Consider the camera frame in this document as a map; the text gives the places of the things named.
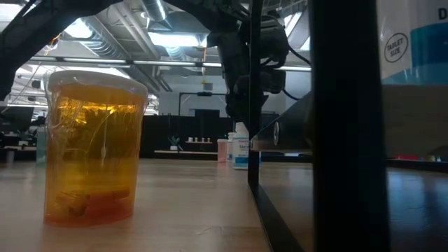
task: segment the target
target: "bottle label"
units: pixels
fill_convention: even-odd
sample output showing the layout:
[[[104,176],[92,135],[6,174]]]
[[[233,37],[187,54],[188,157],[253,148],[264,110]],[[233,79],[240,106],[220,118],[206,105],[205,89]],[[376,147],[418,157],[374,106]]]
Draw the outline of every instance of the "bottle label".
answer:
[[[233,139],[234,167],[247,167],[249,161],[249,138],[237,137]]]
[[[448,84],[448,0],[378,0],[383,84]]]

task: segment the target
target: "small container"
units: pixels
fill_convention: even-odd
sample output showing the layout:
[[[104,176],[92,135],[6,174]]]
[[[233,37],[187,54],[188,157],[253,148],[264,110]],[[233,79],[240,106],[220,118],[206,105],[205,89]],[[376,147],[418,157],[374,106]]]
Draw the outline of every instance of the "small container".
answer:
[[[227,162],[227,139],[218,139],[218,163]]]
[[[91,71],[50,76],[45,223],[85,227],[132,215],[147,88]]]

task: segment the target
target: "white bottle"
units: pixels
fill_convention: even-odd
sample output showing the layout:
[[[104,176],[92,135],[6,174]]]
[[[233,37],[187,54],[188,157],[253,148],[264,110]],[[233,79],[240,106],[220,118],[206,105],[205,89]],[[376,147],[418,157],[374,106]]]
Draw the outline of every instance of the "white bottle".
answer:
[[[230,132],[229,133],[229,139],[227,140],[227,162],[232,162],[233,161],[233,135],[235,133],[234,132]]]
[[[249,132],[244,123],[237,123],[237,133],[233,135],[233,169],[247,170],[249,161]]]

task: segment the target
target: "plastic bottle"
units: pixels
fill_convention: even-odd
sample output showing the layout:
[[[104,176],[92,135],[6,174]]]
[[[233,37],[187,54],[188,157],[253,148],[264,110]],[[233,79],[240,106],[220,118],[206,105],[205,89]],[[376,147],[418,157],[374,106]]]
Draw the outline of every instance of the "plastic bottle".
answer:
[[[218,162],[225,163],[227,160],[227,139],[218,139]]]
[[[229,133],[229,139],[227,140],[227,162],[232,162],[233,161],[233,135],[235,133],[234,132],[230,132]]]
[[[233,135],[233,169],[247,169],[249,161],[249,132],[244,123],[237,123],[237,133]]]

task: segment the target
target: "sticker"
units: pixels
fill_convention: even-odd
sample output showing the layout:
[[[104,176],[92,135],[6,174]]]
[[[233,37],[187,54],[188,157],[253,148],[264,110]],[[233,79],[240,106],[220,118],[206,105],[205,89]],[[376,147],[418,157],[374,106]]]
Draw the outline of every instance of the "sticker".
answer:
[[[394,63],[403,57],[409,46],[406,35],[402,33],[394,34],[384,47],[384,57],[387,62]]]

